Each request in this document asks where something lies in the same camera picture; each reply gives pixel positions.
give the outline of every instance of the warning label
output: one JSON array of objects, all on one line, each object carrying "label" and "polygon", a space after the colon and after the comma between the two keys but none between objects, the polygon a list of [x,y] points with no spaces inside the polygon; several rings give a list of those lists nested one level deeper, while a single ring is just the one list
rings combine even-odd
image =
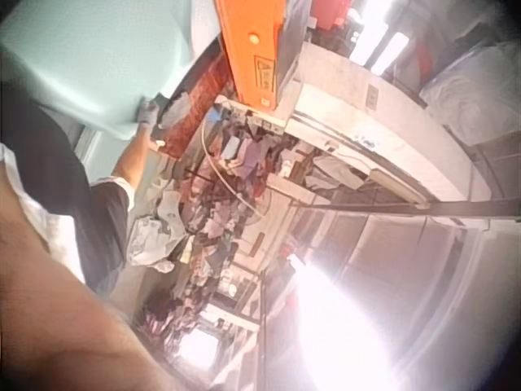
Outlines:
[{"label": "warning label", "polygon": [[261,90],[274,90],[275,61],[255,56],[256,84]]}]

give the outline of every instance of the skin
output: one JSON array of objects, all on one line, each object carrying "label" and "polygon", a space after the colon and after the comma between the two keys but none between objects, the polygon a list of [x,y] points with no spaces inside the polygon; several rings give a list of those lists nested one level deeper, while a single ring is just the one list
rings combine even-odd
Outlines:
[{"label": "skin", "polygon": [[151,140],[150,135],[150,126],[139,125],[136,137],[127,146],[112,171],[112,175],[126,180],[134,190],[138,189],[141,182],[148,150],[157,151],[157,143]]},{"label": "skin", "polygon": [[[150,142],[142,127],[114,170],[134,188]],[[50,257],[2,162],[0,333],[2,377],[21,389],[175,390],[129,327]]]}]

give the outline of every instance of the work glove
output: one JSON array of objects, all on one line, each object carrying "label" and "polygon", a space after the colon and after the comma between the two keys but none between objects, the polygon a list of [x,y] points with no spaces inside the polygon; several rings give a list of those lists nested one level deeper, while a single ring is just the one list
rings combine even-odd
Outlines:
[{"label": "work glove", "polygon": [[150,100],[143,101],[138,112],[138,123],[140,125],[154,127],[157,122],[157,116],[159,112],[160,107],[156,102]]}]

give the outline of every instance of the orange machine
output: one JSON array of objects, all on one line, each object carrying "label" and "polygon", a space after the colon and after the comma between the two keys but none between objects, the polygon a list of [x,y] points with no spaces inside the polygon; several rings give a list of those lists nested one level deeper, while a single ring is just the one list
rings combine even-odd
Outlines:
[{"label": "orange machine", "polygon": [[274,110],[296,69],[311,0],[216,0],[239,100]]}]

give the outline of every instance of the pink garment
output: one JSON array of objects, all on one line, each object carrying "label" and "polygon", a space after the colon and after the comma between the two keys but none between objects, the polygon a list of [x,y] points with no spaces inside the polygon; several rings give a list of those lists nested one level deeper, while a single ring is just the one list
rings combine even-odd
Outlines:
[{"label": "pink garment", "polygon": [[261,145],[246,138],[237,153],[237,159],[231,161],[230,170],[234,175],[245,179],[257,166],[260,158]]}]

